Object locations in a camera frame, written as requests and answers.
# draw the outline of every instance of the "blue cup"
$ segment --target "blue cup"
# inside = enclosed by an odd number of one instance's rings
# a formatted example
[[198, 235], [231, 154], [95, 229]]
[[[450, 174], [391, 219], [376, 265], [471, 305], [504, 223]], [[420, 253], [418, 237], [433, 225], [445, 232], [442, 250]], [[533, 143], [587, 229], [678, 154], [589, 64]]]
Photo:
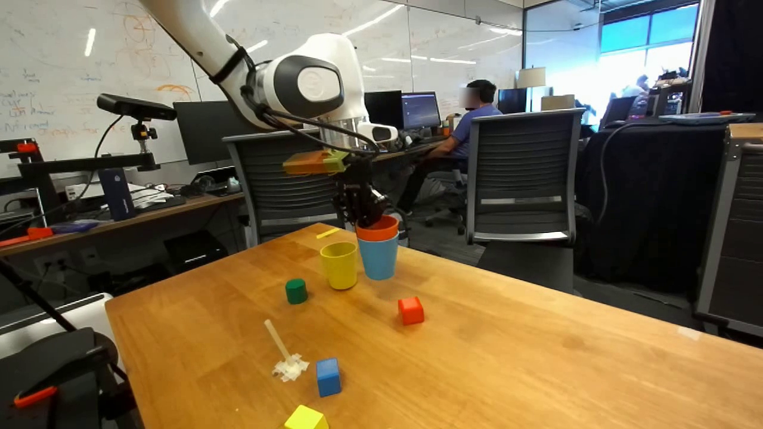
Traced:
[[371, 281], [385, 281], [395, 274], [395, 259], [399, 259], [399, 237], [385, 237], [385, 240], [362, 240], [357, 237], [359, 246], [359, 259], [362, 259], [362, 271]]

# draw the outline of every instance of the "whiteboard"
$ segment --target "whiteboard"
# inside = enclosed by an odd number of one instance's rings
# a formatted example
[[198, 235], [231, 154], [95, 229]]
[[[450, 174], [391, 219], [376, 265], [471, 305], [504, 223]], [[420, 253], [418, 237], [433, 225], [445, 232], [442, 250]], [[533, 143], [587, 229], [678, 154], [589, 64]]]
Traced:
[[[469, 79], [509, 80], [519, 69], [519, 39], [498, 39], [500, 50], [492, 43], [478, 48], [493, 36], [471, 19], [381, 0], [229, 0], [215, 20], [246, 48], [267, 39], [251, 55], [272, 58], [312, 33], [343, 33], [388, 10], [393, 12], [383, 20], [351, 36], [366, 91], [442, 91], [442, 111], [449, 114], [459, 110]], [[415, 64], [413, 53], [471, 62], [425, 66]], [[101, 132], [116, 118], [95, 106], [101, 93], [164, 104], [222, 99], [219, 87], [142, 12], [139, 0], [2, 0], [0, 64], [0, 141], [35, 138], [45, 160], [93, 154]], [[133, 118], [121, 118], [101, 153], [136, 153], [132, 123]], [[148, 143], [157, 161], [186, 160], [177, 122], [149, 122], [149, 126], [159, 132]], [[0, 175], [16, 175], [16, 163], [0, 160]]]

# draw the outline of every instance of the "robotic arm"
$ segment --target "robotic arm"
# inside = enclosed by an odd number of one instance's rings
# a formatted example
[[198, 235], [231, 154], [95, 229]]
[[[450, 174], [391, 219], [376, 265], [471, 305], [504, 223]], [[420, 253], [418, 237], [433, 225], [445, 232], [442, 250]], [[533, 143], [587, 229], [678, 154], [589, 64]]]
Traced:
[[399, 130], [366, 122], [357, 55], [347, 37], [316, 33], [297, 50], [254, 64], [215, 25], [203, 0], [141, 1], [252, 126], [314, 123], [323, 145], [351, 153], [345, 170], [337, 174], [337, 210], [362, 225], [381, 216], [383, 196], [369, 185], [369, 160]]

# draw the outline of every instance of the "yellow cup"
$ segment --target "yellow cup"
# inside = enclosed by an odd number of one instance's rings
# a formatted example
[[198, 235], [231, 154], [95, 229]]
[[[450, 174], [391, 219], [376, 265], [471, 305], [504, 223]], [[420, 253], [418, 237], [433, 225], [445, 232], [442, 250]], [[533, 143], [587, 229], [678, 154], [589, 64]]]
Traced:
[[332, 243], [320, 250], [323, 274], [332, 288], [352, 288], [357, 283], [357, 246]]

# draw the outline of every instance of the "blue block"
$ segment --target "blue block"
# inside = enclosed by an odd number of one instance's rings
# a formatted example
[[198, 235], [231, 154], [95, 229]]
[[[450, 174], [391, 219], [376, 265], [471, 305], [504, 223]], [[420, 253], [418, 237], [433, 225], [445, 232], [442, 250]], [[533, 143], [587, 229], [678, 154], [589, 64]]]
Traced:
[[338, 359], [337, 356], [320, 359], [314, 364], [314, 381], [316, 381], [320, 395], [337, 395], [341, 391]]

